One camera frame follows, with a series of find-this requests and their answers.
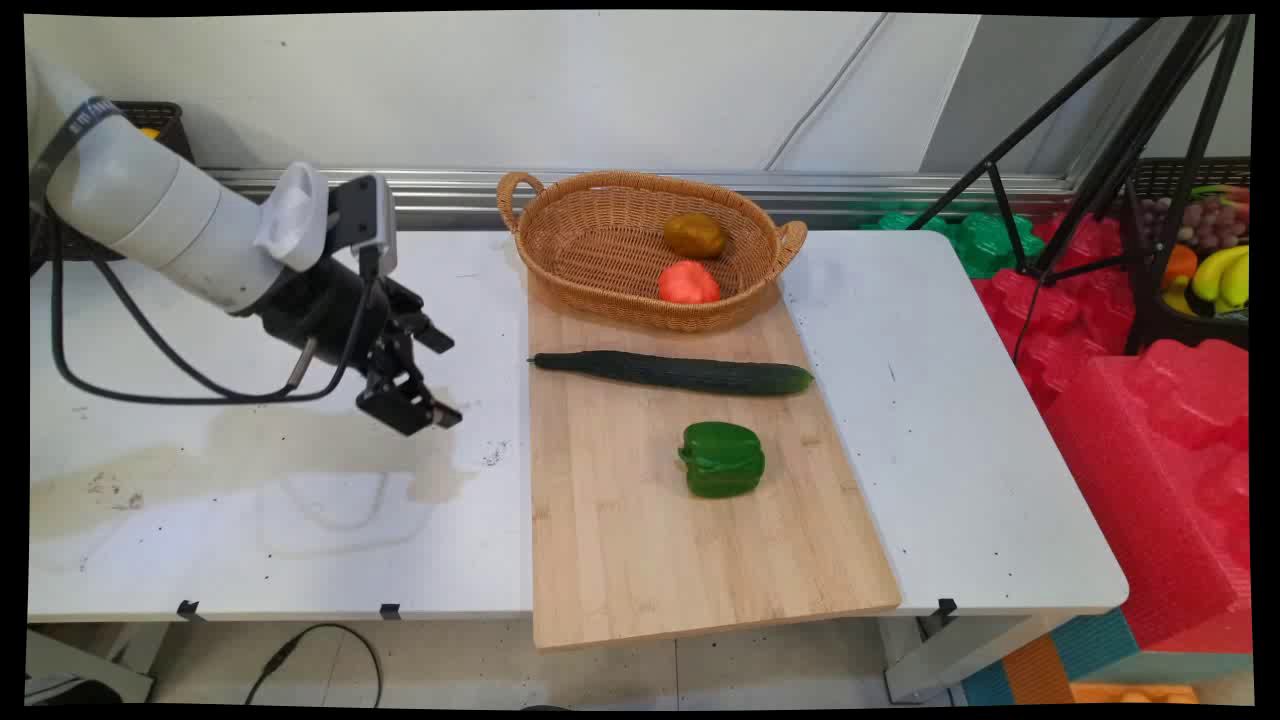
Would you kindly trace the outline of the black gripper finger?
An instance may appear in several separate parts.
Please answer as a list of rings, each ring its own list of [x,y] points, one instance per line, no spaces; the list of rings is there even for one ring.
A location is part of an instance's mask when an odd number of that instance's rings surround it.
[[[452,428],[463,415],[434,398],[413,360],[413,341],[406,334],[383,334],[370,350],[365,389],[356,406],[369,416],[413,436],[429,427]]]
[[[454,341],[440,331],[425,314],[425,301],[398,282],[385,282],[384,292],[394,325],[435,354],[445,354]]]

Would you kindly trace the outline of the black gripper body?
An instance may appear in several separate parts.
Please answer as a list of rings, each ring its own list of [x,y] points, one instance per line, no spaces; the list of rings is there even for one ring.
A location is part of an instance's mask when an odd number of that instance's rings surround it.
[[[379,277],[365,304],[364,282],[342,263],[324,258],[310,272],[284,274],[255,304],[255,316],[271,337],[302,350],[316,340],[315,357],[338,365],[357,311],[364,313],[348,366],[361,374],[403,369],[403,333],[396,316],[403,310],[403,286]]]

